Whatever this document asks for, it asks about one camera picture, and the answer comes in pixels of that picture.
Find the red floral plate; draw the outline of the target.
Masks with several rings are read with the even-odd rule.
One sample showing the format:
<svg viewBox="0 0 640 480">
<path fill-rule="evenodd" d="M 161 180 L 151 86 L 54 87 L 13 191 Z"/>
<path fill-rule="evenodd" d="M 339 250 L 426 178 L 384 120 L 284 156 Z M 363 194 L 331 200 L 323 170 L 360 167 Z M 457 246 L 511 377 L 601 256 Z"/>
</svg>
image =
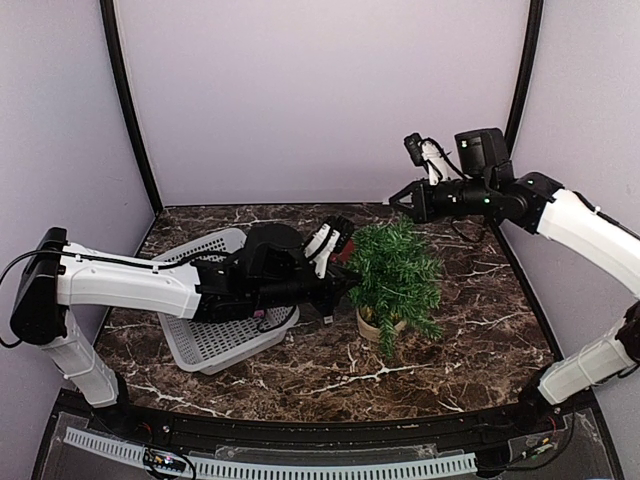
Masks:
<svg viewBox="0 0 640 480">
<path fill-rule="evenodd" d="M 344 245 L 344 248 L 339 253 L 333 253 L 331 255 L 331 260 L 334 263 L 345 265 L 349 261 L 349 258 L 351 257 L 354 249 L 354 242 L 352 239 L 349 239 Z"/>
</svg>

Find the small potted christmas tree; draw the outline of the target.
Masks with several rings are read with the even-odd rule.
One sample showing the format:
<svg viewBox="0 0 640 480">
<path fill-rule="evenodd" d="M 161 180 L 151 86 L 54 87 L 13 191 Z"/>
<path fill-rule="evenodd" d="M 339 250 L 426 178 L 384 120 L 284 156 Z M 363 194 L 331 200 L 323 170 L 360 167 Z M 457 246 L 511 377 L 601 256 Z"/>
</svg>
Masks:
<svg viewBox="0 0 640 480">
<path fill-rule="evenodd" d="M 441 302 L 442 262 L 415 225 L 405 217 L 367 225 L 352 240 L 347 268 L 360 275 L 360 282 L 349 296 L 364 322 L 379 330 L 380 353 L 393 357 L 401 322 L 430 340 L 439 339 L 442 328 L 433 313 Z"/>
</svg>

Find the white plastic basket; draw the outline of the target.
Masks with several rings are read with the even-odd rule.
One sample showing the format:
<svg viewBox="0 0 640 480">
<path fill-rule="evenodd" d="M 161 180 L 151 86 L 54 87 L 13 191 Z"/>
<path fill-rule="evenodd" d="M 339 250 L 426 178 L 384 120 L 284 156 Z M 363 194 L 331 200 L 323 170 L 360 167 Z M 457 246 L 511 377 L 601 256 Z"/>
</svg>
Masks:
<svg viewBox="0 0 640 480">
<path fill-rule="evenodd" d="M 179 368 L 212 375 L 280 343 L 295 326 L 296 306 L 222 324 L 196 323 L 160 313 L 158 319 Z"/>
</svg>

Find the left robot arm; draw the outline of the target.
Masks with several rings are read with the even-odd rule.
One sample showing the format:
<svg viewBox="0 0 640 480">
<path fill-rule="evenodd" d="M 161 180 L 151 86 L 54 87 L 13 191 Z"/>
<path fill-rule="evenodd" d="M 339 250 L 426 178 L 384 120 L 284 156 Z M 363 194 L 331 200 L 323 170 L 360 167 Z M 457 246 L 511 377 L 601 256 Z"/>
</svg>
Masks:
<svg viewBox="0 0 640 480">
<path fill-rule="evenodd" d="M 332 261 L 349 243 L 351 221 L 327 217 L 309 238 L 271 223 L 240 235 L 228 252 L 192 248 L 176 261 L 142 260 L 71 243 L 50 228 L 26 261 L 9 325 L 18 343 L 48 351 L 54 364 L 120 436 L 141 427 L 126 384 L 78 331 L 73 305 L 151 311 L 204 324 L 246 320 L 272 308 L 312 305 L 332 316 L 360 277 Z"/>
</svg>

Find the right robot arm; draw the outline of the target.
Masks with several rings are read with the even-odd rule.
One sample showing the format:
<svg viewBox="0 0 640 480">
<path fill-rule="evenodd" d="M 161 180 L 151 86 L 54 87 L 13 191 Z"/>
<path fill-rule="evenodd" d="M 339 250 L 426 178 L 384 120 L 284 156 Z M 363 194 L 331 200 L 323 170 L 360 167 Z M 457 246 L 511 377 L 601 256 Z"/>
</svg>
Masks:
<svg viewBox="0 0 640 480">
<path fill-rule="evenodd" d="M 483 216 L 507 220 L 523 230 L 561 244 L 586 258 L 639 294 L 639 236 L 539 172 L 515 175 L 502 131 L 462 132 L 455 143 L 460 164 L 453 165 L 431 138 L 412 133 L 403 140 L 408 154 L 427 176 L 411 182 L 389 203 L 417 224 L 443 217 Z M 510 424 L 521 434 L 534 432 L 549 406 L 639 365 L 639 306 L 600 338 L 538 374 L 520 395 Z"/>
</svg>

